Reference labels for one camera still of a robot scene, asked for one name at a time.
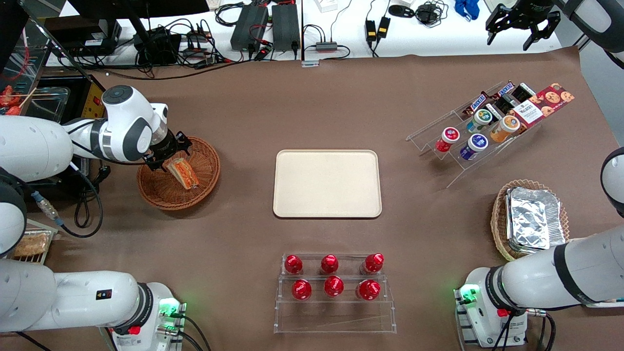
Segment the red bottle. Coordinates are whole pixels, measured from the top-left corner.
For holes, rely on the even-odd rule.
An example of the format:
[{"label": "red bottle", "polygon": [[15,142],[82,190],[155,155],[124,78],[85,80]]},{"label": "red bottle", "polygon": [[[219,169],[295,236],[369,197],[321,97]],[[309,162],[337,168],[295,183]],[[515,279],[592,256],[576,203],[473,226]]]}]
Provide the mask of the red bottle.
[{"label": "red bottle", "polygon": [[358,285],[358,288],[355,290],[355,295],[362,300],[372,301],[379,296],[380,291],[381,285],[379,283],[371,279],[366,279]]},{"label": "red bottle", "polygon": [[333,274],[338,270],[338,259],[334,255],[327,255],[321,260],[321,274]]},{"label": "red bottle", "polygon": [[343,280],[335,275],[332,275],[331,277],[325,279],[324,289],[327,296],[336,297],[342,294],[344,290]]},{"label": "red bottle", "polygon": [[377,274],[384,265],[384,256],[382,254],[368,255],[362,266],[359,268],[361,274]]},{"label": "red bottle", "polygon": [[312,285],[305,279],[298,279],[293,283],[293,297],[297,300],[308,300],[312,296]]},{"label": "red bottle", "polygon": [[303,273],[303,262],[295,255],[289,255],[284,261],[284,269],[290,274]]}]

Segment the brown table surface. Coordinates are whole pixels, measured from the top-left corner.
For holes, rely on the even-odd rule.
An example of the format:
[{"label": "brown table surface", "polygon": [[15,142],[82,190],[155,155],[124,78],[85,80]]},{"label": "brown table surface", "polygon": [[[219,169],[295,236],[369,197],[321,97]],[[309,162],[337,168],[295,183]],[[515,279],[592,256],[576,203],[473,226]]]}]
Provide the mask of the brown table surface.
[{"label": "brown table surface", "polygon": [[[160,69],[159,75],[188,72]],[[617,144],[580,73],[575,48],[323,61],[306,69],[298,62],[254,62],[160,82],[97,78],[105,87],[130,84],[151,102],[167,103],[174,132],[204,138],[216,148],[221,177],[194,208],[161,212],[140,198],[136,168],[113,166],[102,184],[102,230],[85,240],[63,236],[53,243],[47,264],[56,272],[118,270],[166,284],[188,302],[188,315],[203,327],[214,351],[458,350],[452,289],[472,269],[505,262],[489,221],[495,194],[513,179],[553,189],[568,212],[572,237],[622,222],[599,181],[601,164]],[[576,99],[523,147],[445,189],[457,168],[419,157],[405,137],[508,79],[538,90],[558,82]],[[282,149],[374,150],[382,214],[368,220],[277,218],[273,180]],[[70,219],[73,209],[63,213]],[[277,271],[285,252],[382,252],[397,334],[273,334]],[[554,312],[555,350],[621,350],[620,314],[581,307]],[[530,346],[516,349],[533,350],[539,327],[531,320]],[[30,334],[55,351],[106,350],[96,328]],[[0,349],[35,350],[17,337],[0,339]]]}]

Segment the clear acrylic rack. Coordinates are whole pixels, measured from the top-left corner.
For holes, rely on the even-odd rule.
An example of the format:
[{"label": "clear acrylic rack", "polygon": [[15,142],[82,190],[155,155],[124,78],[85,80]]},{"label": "clear acrylic rack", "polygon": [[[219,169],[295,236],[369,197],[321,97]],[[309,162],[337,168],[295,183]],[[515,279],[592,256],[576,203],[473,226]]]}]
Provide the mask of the clear acrylic rack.
[{"label": "clear acrylic rack", "polygon": [[[490,89],[486,90],[485,93],[491,96],[495,94],[497,91],[501,90],[505,85],[507,85],[507,82],[500,82],[496,84],[495,86],[491,87]],[[475,98],[473,98],[472,100],[466,102],[465,104],[459,106],[458,108],[452,110],[451,112],[443,115],[442,117],[436,119],[435,121],[432,121],[428,125],[424,126],[423,128],[420,128],[418,131],[413,132],[412,134],[408,135],[405,138],[406,141],[411,141],[416,146],[416,148],[419,151],[421,151],[421,155],[425,154],[428,151],[432,151],[440,160],[443,160],[447,157],[455,160],[455,162],[452,162],[452,163],[457,164],[461,168],[461,171],[459,172],[457,177],[455,177],[455,179],[453,179],[453,181],[451,181],[451,183],[446,186],[447,188],[449,188],[453,183],[457,182],[459,179],[466,176],[468,173],[479,168],[482,164],[486,163],[491,158],[495,157],[497,154],[503,151],[507,146],[513,143],[518,137],[526,136],[527,134],[530,134],[531,132],[537,129],[536,126],[533,126],[529,130],[522,133],[522,135],[519,135],[518,132],[515,132],[512,135],[510,135],[504,142],[496,143],[490,137],[490,132],[496,127],[496,123],[493,123],[491,126],[487,126],[486,128],[483,128],[480,131],[480,133],[486,136],[487,138],[487,141],[488,141],[487,149],[482,152],[478,152],[476,156],[474,157],[474,159],[470,161],[465,160],[463,157],[460,156],[460,150],[465,146],[466,142],[468,141],[468,138],[472,135],[471,133],[468,132],[466,128],[466,125],[470,123],[472,116],[468,116],[464,114],[463,111],[468,106],[470,106],[477,98],[478,96],[475,96]],[[496,109],[496,111],[501,116],[503,117],[505,116],[505,114],[502,113],[500,110],[498,110],[498,108],[494,107],[494,109]],[[442,131],[446,127],[457,128],[460,134],[460,138],[455,144],[451,146],[451,149],[449,151],[440,152],[436,149],[436,142],[440,139]]]},{"label": "clear acrylic rack", "polygon": [[[381,271],[376,275],[361,275],[359,267],[366,255],[338,255],[339,268],[335,275],[344,282],[344,291],[337,297],[328,297],[323,285],[328,275],[319,272],[324,254],[296,254],[303,261],[303,274],[292,275],[281,271],[275,297],[274,333],[396,333],[394,299],[388,277]],[[293,283],[307,280],[312,286],[308,300],[296,300],[291,293]],[[373,279],[381,286],[381,293],[373,301],[356,296],[360,282]]]}]

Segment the blue cloth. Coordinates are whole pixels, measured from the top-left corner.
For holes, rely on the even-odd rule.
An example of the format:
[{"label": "blue cloth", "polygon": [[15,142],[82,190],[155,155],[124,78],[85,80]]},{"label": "blue cloth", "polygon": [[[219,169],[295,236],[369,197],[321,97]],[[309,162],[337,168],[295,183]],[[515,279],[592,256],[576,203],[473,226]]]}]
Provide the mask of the blue cloth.
[{"label": "blue cloth", "polygon": [[471,19],[477,19],[479,17],[478,1],[479,0],[456,0],[455,11],[464,17],[470,16]]}]

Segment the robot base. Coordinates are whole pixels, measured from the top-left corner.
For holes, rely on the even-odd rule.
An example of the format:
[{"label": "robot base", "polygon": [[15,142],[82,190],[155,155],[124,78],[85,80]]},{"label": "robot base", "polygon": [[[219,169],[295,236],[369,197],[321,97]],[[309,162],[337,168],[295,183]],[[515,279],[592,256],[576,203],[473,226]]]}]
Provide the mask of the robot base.
[{"label": "robot base", "polygon": [[161,311],[183,313],[185,304],[180,304],[171,294],[171,290],[161,283],[147,283],[154,294],[152,312],[137,335],[119,335],[111,331],[110,335],[118,351],[174,351],[181,345],[176,337],[158,334],[159,325],[176,326],[176,319],[161,316]]},{"label": "robot base", "polygon": [[[470,326],[479,341],[479,346],[491,348],[496,343],[500,331],[507,323],[508,316],[499,316],[499,310],[490,301],[485,286],[486,276],[489,268],[481,267],[473,270],[466,278],[459,290],[456,290],[457,301],[466,298],[472,302],[464,304]],[[527,314],[513,317],[511,320],[507,346],[519,346],[525,342],[525,332],[527,330]],[[505,335],[500,338],[499,347],[505,342]]]}]

